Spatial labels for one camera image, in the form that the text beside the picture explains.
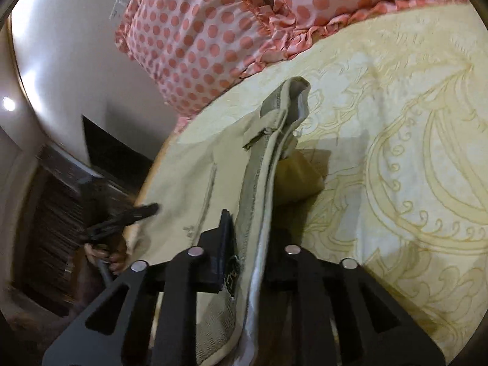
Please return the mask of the person's left hand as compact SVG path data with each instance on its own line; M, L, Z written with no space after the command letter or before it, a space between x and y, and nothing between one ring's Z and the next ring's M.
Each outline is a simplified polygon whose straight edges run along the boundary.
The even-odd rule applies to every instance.
M127 262L127 243L122 236L117 237L116 245L110 245L103 249L101 246L84 245L85 255L93 266L97 267L99 260L108 263L108 269L115 275L119 275Z

